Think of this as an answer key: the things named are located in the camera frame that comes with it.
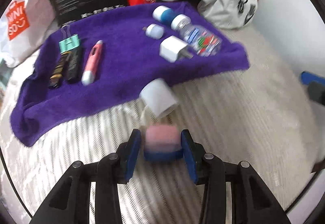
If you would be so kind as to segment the pink blue round case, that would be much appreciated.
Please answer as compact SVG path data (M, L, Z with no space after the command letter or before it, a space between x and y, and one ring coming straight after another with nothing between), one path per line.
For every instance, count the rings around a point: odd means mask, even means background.
M172 162L183 158L178 127L167 124L147 127L144 136L144 158L149 162Z

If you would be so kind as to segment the clear candy bottle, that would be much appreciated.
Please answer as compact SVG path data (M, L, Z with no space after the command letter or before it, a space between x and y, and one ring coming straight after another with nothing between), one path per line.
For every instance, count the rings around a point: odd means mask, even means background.
M216 55L221 47L221 39L202 26L184 24L179 29L179 35L202 57Z

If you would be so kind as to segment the pink white pen device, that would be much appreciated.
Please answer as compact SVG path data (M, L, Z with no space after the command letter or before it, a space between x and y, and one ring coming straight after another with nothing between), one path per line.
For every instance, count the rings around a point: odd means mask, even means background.
M98 64L101 58L103 40L99 40L91 49L89 57L81 77L81 83L84 86L92 84L95 80Z

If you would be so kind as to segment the white charger plug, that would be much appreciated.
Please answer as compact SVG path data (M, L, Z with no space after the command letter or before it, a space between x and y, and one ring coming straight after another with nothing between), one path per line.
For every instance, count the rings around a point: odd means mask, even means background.
M193 58L192 53L188 51L188 44L175 36L170 36L161 42L159 55L170 63L182 57Z

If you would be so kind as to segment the green binder clip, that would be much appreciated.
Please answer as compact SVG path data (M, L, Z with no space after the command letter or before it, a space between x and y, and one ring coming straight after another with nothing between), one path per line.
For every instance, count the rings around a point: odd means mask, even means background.
M80 39L77 34L71 34L70 25L61 27L63 40L59 42L60 53L71 51L80 46Z

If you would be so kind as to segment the white blue tube container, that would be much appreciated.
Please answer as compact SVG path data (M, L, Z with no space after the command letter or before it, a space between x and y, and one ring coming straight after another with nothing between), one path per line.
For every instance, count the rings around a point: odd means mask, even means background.
M171 8L160 5L153 11L153 18L163 25L171 27L174 31L179 31L182 27L191 23L191 19L184 15L174 12Z

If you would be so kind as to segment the small white usb adapter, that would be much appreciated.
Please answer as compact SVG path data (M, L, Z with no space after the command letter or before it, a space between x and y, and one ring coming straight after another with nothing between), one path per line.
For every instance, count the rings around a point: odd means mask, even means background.
M157 24L150 24L149 26L143 27L143 31L147 37L159 40L164 35L164 28Z

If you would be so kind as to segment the striped bed sheet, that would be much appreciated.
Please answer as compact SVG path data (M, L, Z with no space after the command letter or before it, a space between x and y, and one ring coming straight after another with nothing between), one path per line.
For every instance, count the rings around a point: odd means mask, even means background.
M248 53L246 71L221 73L178 84L179 105L162 119L188 129L194 141L230 163L248 161L283 208L311 178L320 134L298 78L253 25L227 31ZM1 109L1 200L17 223L28 223L74 161L92 163L112 153L133 129L156 123L141 100L62 123L34 146L13 134L11 112L36 56L15 68ZM118 188L124 223L197 223L203 187L191 181L183 160L151 164L142 156L132 179Z

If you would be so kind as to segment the purple towel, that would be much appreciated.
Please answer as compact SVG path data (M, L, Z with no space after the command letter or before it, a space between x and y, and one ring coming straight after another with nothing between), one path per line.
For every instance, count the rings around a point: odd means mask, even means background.
M31 147L53 127L136 99L146 84L162 78L168 85L222 72L246 70L243 45L221 37L221 49L213 56L195 55L169 63L159 55L160 41L147 37L143 27L154 22L155 4L112 9L72 23L85 56L95 43L104 43L95 81L49 88L50 76L60 58L60 31L51 34L40 48L33 73L20 89L11 113L15 137Z

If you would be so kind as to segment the white Miniso plastic bag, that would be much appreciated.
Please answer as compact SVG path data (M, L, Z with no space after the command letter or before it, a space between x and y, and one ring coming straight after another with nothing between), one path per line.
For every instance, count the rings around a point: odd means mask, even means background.
M12 0L1 16L1 60L14 68L32 55L55 19L50 0Z

